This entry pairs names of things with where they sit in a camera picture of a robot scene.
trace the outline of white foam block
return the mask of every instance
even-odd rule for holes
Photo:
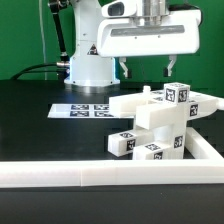
[[[186,107],[186,104],[174,106],[167,103],[138,106],[136,125],[149,130],[187,121],[188,109]]]
[[[133,148],[138,145],[152,142],[154,135],[151,131],[129,130],[113,135],[108,138],[108,151],[116,156],[123,156],[133,152]]]
[[[162,160],[168,159],[170,145],[160,141],[137,146],[133,151],[133,160]]]
[[[110,97],[110,114],[119,118],[134,116],[136,114],[136,107],[148,104],[150,99],[150,94],[143,93]]]
[[[195,159],[223,160],[223,157],[193,128],[187,128],[185,145]]]

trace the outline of green background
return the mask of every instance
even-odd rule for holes
[[[170,4],[183,3],[170,0]],[[133,71],[131,80],[124,82],[171,82],[190,84],[192,89],[224,96],[224,4],[223,0],[190,0],[204,14],[200,27],[200,50],[194,55],[178,56],[171,78],[163,77],[163,68],[168,65],[167,56],[129,58],[127,65]],[[43,23],[46,41],[47,62],[59,60],[55,27],[51,12],[43,0]],[[71,56],[75,50],[73,9],[60,12],[66,47]],[[0,79],[9,79],[20,70],[44,62],[41,40],[39,1],[3,1],[0,8]],[[44,79],[44,74],[24,75],[25,79]],[[48,79],[56,79],[49,74]]]

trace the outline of black table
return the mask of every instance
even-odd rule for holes
[[[57,81],[0,81],[0,160],[117,159],[106,151],[107,136],[130,129],[132,120],[48,119],[47,115],[53,103],[103,104],[109,96],[134,91],[83,94],[66,90]],[[219,123],[217,133],[207,139],[220,153],[221,115],[191,123],[205,135],[214,130],[210,123]],[[0,189],[2,224],[216,224],[223,218],[222,184]]]

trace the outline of white block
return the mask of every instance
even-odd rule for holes
[[[164,102],[174,105],[187,103],[190,86],[182,83],[168,83],[164,85]]]
[[[168,159],[169,144],[159,141],[151,142],[134,148],[133,160],[162,160]]]
[[[167,103],[148,104],[138,106],[136,110],[136,125],[148,130],[187,121],[187,119],[187,104],[179,104],[178,106]]]
[[[129,94],[124,96],[110,97],[110,114],[115,117],[129,117],[136,114],[136,107],[150,102],[150,94]]]
[[[223,160],[223,157],[193,128],[187,128],[185,146],[195,159]]]
[[[154,135],[148,130],[129,130],[109,135],[108,151],[116,156],[123,156],[133,152],[135,146],[154,140]]]
[[[213,114],[218,108],[218,98],[206,94],[190,92],[188,120],[209,116]]]

